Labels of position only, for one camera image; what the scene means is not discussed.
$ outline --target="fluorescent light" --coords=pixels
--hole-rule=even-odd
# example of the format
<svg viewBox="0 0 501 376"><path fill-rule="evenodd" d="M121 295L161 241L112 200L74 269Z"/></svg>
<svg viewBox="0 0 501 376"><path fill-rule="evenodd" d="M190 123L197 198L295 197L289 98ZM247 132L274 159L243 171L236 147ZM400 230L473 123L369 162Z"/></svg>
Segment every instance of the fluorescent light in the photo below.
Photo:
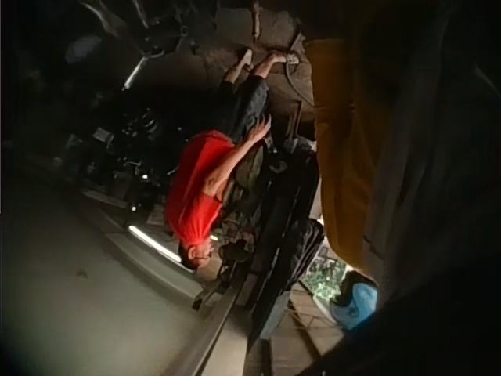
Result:
<svg viewBox="0 0 501 376"><path fill-rule="evenodd" d="M144 241L150 247L155 248L162 255L166 255L167 257L169 257L173 261L181 262L181 258L179 257L179 255L176 255L174 252L169 251L166 247L164 247L163 245L161 245L158 242L156 242L155 240L153 240L151 237L146 235L143 231L138 229L136 226L130 225L128 227L128 229L131 233L136 235L139 239Z"/></svg>

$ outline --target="workshop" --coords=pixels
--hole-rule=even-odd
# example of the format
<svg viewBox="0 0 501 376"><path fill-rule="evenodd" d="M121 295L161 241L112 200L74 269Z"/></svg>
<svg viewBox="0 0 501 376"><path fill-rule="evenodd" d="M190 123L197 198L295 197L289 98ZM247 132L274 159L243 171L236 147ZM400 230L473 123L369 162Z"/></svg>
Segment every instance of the workshop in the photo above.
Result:
<svg viewBox="0 0 501 376"><path fill-rule="evenodd" d="M495 367L496 14L2 4L2 374Z"/></svg>

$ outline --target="dark shorts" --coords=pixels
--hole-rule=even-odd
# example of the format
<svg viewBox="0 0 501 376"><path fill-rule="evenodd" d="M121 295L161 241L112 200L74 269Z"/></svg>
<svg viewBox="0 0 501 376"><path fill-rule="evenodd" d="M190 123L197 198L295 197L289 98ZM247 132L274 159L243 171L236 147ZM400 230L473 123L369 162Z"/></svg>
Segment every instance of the dark shorts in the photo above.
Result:
<svg viewBox="0 0 501 376"><path fill-rule="evenodd" d="M239 143L266 112L268 90L259 76L249 77L240 86L222 82L214 96L210 128Z"/></svg>

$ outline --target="yellow cloth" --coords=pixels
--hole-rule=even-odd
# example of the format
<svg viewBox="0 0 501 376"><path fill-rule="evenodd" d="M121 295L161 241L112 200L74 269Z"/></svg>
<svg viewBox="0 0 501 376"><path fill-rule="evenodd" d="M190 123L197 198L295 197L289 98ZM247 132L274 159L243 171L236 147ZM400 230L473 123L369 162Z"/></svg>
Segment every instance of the yellow cloth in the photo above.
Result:
<svg viewBox="0 0 501 376"><path fill-rule="evenodd" d="M305 44L312 65L327 238L340 258L365 275L362 239L374 175L390 122L392 95L416 30L410 20L416 8L395 10L389 2L352 2L350 48L342 39ZM411 31L409 38L402 37L405 29ZM354 108L350 108L352 99Z"/></svg>

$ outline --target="bare foot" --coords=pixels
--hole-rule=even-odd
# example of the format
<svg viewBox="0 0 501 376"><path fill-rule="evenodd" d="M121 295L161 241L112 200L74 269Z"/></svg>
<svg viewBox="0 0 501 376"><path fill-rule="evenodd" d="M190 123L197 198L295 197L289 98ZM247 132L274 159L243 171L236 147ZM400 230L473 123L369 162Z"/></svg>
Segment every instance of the bare foot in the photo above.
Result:
<svg viewBox="0 0 501 376"><path fill-rule="evenodd" d="M276 63L299 64L299 56L294 52L273 51L270 56Z"/></svg>
<svg viewBox="0 0 501 376"><path fill-rule="evenodd" d="M242 56L241 62L243 63L243 65L248 65L248 66L252 65L252 50L251 49L247 49L245 51L245 53Z"/></svg>

